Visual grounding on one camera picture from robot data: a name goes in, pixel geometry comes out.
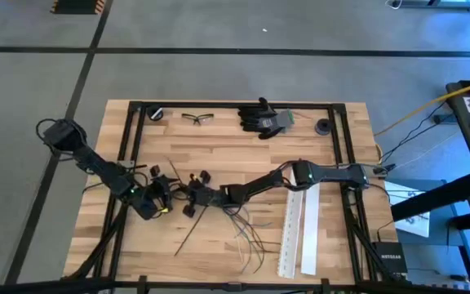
black glove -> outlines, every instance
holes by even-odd
[[[281,131],[286,131],[294,123],[290,110],[277,113],[263,97],[259,98],[257,106],[241,106],[238,109],[238,115],[242,120],[242,130],[260,132],[259,139],[261,140],[269,139]]]

wooden table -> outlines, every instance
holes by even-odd
[[[107,160],[115,161],[117,158],[128,103],[129,100],[110,100],[106,106],[95,149]],[[366,104],[347,103],[346,108],[357,162],[377,163],[378,155]],[[213,113],[215,118],[198,126],[181,118],[183,112],[196,115]],[[210,186],[214,189],[221,184],[254,180],[286,160],[299,157],[318,164],[334,164],[331,137],[320,136],[313,129],[319,118],[327,118],[327,111],[294,109],[293,113],[295,125],[286,134],[279,134],[270,140],[259,140],[256,133],[242,131],[236,109],[164,109],[161,121],[145,120],[138,164],[157,164],[164,174],[175,177],[166,159],[168,157],[185,182],[190,173],[198,175],[201,170],[207,170],[211,174]],[[132,123],[130,141],[135,133],[135,121],[136,118]],[[344,142],[341,125],[337,124],[337,128],[340,142]],[[341,146],[341,149],[346,162],[345,148]],[[97,182],[98,178],[89,176],[87,185]],[[380,180],[371,182],[384,185]],[[248,258],[248,246],[240,236],[238,241],[234,238],[234,228],[221,209],[210,207],[204,213],[178,256],[174,256],[175,251],[198,218],[202,207],[197,207],[194,218],[190,219],[182,213],[185,202],[174,201],[175,210],[172,213],[149,221],[142,220],[130,209],[117,280],[136,281],[140,275],[146,275],[151,282],[317,284],[321,278],[328,278],[330,284],[354,284],[338,184],[321,184],[317,276],[300,273],[302,234],[295,278],[281,278],[277,275],[286,196],[286,189],[271,189],[254,196],[245,205],[250,214],[250,223],[271,223],[256,228],[269,252],[265,255],[264,265],[255,274],[253,272],[258,265],[255,256],[242,272],[242,259],[246,261]],[[85,192],[64,267],[65,274],[72,273],[98,243],[108,199],[109,190],[104,186]],[[363,199],[370,236],[374,240],[376,230],[392,220],[388,197],[380,189],[371,187],[364,191]],[[393,224],[383,228],[380,233],[383,241],[397,241]],[[363,251],[359,248],[358,252],[361,256]],[[109,255],[110,250],[104,261],[104,274],[108,268]]]

yellow and black tape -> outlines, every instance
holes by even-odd
[[[104,10],[105,0],[54,0],[50,10],[55,14],[94,15]]]

white ruler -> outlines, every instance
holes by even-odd
[[[304,209],[304,236],[302,238],[302,274],[317,273],[317,239],[318,239],[318,204],[320,184],[311,186],[306,191]]]
[[[293,172],[290,182],[295,185]],[[299,245],[300,215],[302,214],[303,191],[289,191],[286,204],[286,218],[282,229],[281,255],[278,259],[278,275],[283,278],[294,278],[297,247]]]

floor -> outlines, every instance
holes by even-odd
[[[0,283],[49,158],[34,134],[41,118],[75,111],[74,118],[93,145],[108,99],[264,96],[366,102],[373,129],[380,131],[444,94],[446,83],[470,79],[470,57],[450,57],[470,52],[470,15],[461,11],[393,10],[384,0],[116,0],[99,39],[94,35],[100,16],[52,15],[50,6],[44,0],[0,0],[0,46],[84,49],[94,39],[99,47],[364,52],[361,56],[87,56],[0,50]],[[381,51],[380,56],[371,56],[372,51]],[[393,51],[421,52],[422,57],[382,56]],[[434,51],[449,57],[429,57]],[[85,80],[83,65],[90,63]],[[81,92],[74,90],[81,90],[76,84],[84,86]],[[71,101],[78,101],[77,108],[69,108]],[[377,143],[391,149],[431,111],[426,109],[379,136]],[[396,178],[453,180],[470,172],[467,147],[453,125],[439,126],[411,141],[388,163],[400,166],[392,172]],[[71,163],[61,163],[55,170],[20,282],[59,278],[84,182],[85,174]]]

